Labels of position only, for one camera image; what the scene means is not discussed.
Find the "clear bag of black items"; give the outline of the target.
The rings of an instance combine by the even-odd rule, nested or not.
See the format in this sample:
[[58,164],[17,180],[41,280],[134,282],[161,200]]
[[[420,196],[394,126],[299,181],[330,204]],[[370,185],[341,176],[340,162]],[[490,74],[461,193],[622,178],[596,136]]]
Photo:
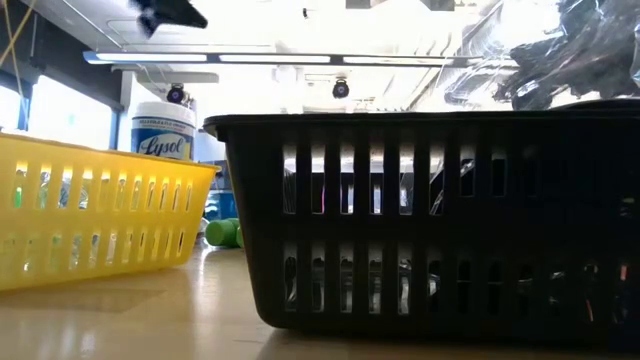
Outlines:
[[508,52],[518,69],[506,76],[484,60],[444,92],[451,105],[495,85],[493,101],[513,110],[546,110],[567,91],[603,100],[640,97],[640,0],[559,0],[559,26],[550,38],[522,43]]

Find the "long ceiling light bar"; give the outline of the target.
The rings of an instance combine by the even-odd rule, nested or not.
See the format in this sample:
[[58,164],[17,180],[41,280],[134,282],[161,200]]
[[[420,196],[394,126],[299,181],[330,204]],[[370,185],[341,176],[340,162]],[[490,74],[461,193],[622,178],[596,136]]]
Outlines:
[[83,58],[88,63],[94,65],[224,64],[407,68],[467,68],[481,66],[508,70],[517,70],[519,68],[518,64],[509,58],[493,59],[475,56],[85,51]]

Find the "Lysol wipes canister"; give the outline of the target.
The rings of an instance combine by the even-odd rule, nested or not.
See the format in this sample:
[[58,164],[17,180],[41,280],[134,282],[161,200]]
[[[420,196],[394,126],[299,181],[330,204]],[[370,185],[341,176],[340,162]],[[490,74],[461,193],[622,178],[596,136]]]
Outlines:
[[192,161],[196,114],[193,110],[161,101],[138,103],[131,116],[131,151]]

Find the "blue plastic basket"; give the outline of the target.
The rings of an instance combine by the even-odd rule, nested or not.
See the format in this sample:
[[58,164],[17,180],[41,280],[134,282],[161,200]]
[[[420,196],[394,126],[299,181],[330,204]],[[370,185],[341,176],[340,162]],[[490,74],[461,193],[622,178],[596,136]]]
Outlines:
[[216,192],[213,195],[216,206],[216,219],[237,218],[237,207],[231,191]]

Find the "yellow plastic basket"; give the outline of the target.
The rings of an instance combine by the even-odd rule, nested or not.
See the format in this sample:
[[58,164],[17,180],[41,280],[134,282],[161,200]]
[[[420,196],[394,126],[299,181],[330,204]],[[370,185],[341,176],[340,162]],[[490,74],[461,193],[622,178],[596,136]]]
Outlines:
[[184,264],[218,170],[0,133],[0,291]]

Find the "black plastic basket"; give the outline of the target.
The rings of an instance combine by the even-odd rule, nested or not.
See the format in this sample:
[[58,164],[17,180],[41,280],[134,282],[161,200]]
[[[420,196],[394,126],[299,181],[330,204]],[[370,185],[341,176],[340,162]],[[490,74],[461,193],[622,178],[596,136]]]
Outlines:
[[640,353],[640,111],[222,115],[260,318]]

